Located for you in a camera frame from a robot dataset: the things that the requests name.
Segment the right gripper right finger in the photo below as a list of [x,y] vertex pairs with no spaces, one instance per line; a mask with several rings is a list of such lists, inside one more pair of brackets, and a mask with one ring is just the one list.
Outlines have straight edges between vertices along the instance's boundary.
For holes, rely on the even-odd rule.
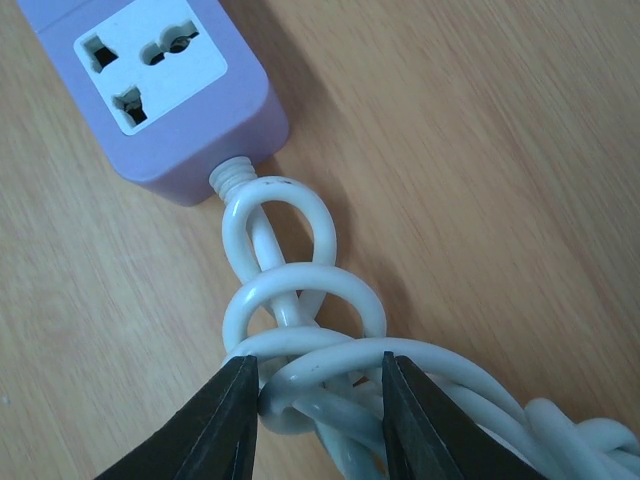
[[493,440],[406,356],[382,362],[383,434],[391,479],[541,479]]

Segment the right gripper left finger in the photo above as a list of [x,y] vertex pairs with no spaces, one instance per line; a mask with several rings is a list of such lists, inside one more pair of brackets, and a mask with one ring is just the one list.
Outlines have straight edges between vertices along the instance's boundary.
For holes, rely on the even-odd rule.
[[258,396],[257,359],[232,358],[158,431],[98,477],[250,479]]

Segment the purple power strip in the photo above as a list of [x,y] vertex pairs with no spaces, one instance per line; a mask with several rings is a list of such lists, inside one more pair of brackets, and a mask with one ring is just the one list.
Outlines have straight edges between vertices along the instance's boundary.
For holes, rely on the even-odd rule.
[[20,5],[114,170],[171,202],[212,194],[211,172],[285,144],[289,123],[217,1]]

